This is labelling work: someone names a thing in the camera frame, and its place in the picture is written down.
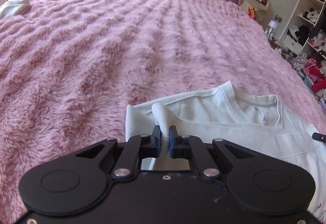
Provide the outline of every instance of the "pink fluffy blanket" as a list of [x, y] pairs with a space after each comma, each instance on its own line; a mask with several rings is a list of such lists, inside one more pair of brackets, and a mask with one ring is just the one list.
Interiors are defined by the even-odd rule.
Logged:
[[127, 104], [228, 80], [280, 96], [326, 133], [314, 97], [263, 29], [223, 0], [32, 0], [0, 21], [0, 220], [25, 212], [29, 169], [106, 138]]

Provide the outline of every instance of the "metal rivet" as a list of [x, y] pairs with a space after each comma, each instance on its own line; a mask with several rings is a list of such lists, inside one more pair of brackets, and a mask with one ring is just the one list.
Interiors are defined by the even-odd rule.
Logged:
[[27, 224], [37, 224], [37, 221], [33, 218], [29, 218], [27, 221], [26, 221]]
[[163, 180], [171, 180], [171, 176], [170, 175], [163, 175], [162, 179]]
[[217, 170], [217, 169], [213, 169], [213, 168], [210, 168], [210, 169], [206, 169], [203, 171], [203, 174], [207, 177], [215, 177], [217, 175], [220, 174], [220, 171]]
[[120, 168], [115, 170], [115, 176], [118, 177], [126, 177], [130, 174], [130, 170], [125, 169], [125, 168]]

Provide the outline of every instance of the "shelf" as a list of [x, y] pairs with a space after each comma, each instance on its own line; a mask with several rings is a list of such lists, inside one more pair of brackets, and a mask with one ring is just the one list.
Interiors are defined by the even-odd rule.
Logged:
[[324, 2], [322, 2], [321, 0], [312, 0], [314, 3], [317, 2], [319, 3], [320, 5], [324, 5]]
[[315, 23], [312, 23], [310, 20], [307, 20], [306, 18], [304, 18], [301, 14], [298, 14], [298, 17], [303, 19], [304, 21], [306, 22], [309, 22], [310, 24], [314, 25], [315, 26]]
[[307, 42], [308, 45], [310, 45], [316, 52], [318, 52], [318, 49], [315, 48], [311, 43]]

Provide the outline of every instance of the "white cloth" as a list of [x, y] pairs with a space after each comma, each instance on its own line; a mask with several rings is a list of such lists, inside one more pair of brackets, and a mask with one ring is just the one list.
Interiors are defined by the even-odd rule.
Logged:
[[301, 71], [304, 69], [304, 64], [308, 61], [307, 55], [303, 53], [303, 55], [297, 56], [297, 62], [293, 64], [293, 67], [297, 71]]
[[292, 37], [296, 40], [298, 40], [297, 35], [295, 34], [296, 32], [299, 31], [299, 27], [298, 26], [293, 26], [292, 28], [290, 28], [290, 33], [292, 35]]
[[223, 138], [254, 151], [306, 169], [314, 178], [316, 192], [309, 211], [320, 220], [326, 210], [326, 146], [312, 139], [317, 129], [282, 104], [276, 95], [252, 96], [231, 82], [219, 87], [176, 94], [136, 106], [127, 106], [126, 140], [151, 134], [154, 125], [162, 131], [158, 159], [143, 161], [142, 169], [187, 170], [186, 160], [169, 158], [169, 128], [198, 136], [205, 143]]
[[8, 0], [0, 7], [0, 19], [24, 14], [30, 8], [30, 0]]
[[319, 71], [324, 75], [326, 74], [326, 67], [321, 67]]
[[324, 93], [323, 93], [322, 98], [323, 98], [324, 101], [326, 101], [326, 89], [324, 89]]
[[307, 14], [307, 19], [310, 20], [312, 23], [316, 23], [319, 18], [319, 12], [317, 10], [310, 12]]

